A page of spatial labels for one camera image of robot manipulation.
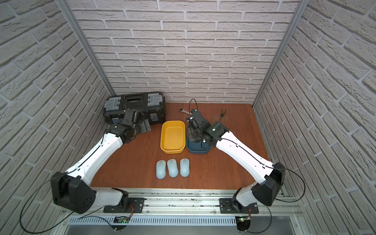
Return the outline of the light blue mouse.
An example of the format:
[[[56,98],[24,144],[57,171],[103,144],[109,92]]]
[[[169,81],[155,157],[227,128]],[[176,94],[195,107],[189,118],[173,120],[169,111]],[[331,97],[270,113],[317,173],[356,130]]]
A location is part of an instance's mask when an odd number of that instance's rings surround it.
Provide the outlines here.
[[[164,179],[166,177],[166,161],[160,160],[156,163],[156,177]]]
[[[179,174],[177,161],[175,159],[170,159],[167,161],[168,174],[170,177],[175,178]]]
[[[190,160],[187,158],[180,161],[180,175],[182,177],[188,177],[190,175]]]

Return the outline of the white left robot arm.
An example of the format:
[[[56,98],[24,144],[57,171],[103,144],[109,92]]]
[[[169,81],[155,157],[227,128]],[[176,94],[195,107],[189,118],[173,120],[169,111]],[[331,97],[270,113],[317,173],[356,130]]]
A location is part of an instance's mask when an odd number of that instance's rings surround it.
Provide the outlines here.
[[[128,192],[120,189],[96,191],[90,185],[97,171],[116,150],[146,132],[144,121],[144,113],[126,109],[124,116],[105,130],[101,140],[81,160],[66,172],[55,173],[51,178],[54,204],[78,214],[95,207],[106,207],[112,212],[127,211],[130,208]]]

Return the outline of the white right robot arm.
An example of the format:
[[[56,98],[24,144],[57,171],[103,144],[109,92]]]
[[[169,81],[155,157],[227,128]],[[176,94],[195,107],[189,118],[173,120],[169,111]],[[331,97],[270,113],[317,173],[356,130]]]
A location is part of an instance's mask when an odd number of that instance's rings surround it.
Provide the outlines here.
[[[229,155],[255,179],[255,183],[241,188],[233,196],[233,207],[238,210],[256,202],[272,206],[284,184],[286,167],[261,157],[221,122],[209,123],[198,110],[186,120],[196,138]]]

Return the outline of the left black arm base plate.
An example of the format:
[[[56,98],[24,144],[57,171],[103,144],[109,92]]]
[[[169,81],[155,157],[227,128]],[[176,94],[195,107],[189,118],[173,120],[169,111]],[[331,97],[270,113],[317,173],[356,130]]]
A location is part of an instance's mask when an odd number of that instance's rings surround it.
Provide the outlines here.
[[[145,205],[145,198],[128,198],[116,206],[105,206],[104,213],[142,213]]]

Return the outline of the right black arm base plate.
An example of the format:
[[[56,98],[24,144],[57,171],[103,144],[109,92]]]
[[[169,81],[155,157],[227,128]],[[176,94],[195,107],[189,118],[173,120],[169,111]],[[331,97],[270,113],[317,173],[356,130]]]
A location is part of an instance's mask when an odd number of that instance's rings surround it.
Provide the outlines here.
[[[250,204],[247,207],[242,205],[236,206],[231,198],[220,198],[219,209],[221,214],[258,214],[257,203]]]

